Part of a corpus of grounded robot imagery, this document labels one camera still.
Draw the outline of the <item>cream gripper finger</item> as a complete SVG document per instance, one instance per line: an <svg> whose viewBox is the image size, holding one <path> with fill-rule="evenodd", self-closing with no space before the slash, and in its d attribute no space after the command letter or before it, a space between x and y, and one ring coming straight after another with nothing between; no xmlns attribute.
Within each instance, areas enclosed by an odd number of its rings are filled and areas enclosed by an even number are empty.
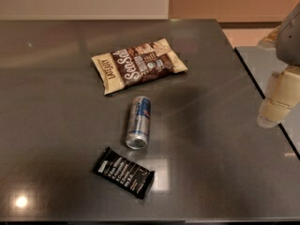
<svg viewBox="0 0 300 225"><path fill-rule="evenodd" d="M258 47L264 49L274 49L278 39L279 26L274 28L265 37L263 37L257 44Z"/></svg>
<svg viewBox="0 0 300 225"><path fill-rule="evenodd" d="M262 128L273 128L282 122L300 102L300 67L288 65L273 72L259 109L257 122Z"/></svg>

